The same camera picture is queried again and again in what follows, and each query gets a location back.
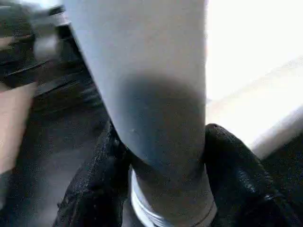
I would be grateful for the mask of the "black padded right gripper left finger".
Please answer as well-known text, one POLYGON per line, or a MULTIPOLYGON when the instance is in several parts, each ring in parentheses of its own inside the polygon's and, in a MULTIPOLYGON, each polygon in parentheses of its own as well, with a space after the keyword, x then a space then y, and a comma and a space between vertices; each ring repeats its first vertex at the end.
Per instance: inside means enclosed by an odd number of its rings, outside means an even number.
POLYGON ((111 121, 67 187, 55 227, 120 227, 130 157, 111 121))

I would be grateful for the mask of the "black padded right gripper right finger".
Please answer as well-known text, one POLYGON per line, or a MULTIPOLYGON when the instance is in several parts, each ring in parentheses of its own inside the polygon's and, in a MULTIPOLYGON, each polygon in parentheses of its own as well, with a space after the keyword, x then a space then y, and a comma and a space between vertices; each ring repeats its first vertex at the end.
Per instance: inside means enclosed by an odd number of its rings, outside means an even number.
POLYGON ((220 125, 205 128, 204 161, 217 206, 213 227, 301 227, 260 160, 220 125))

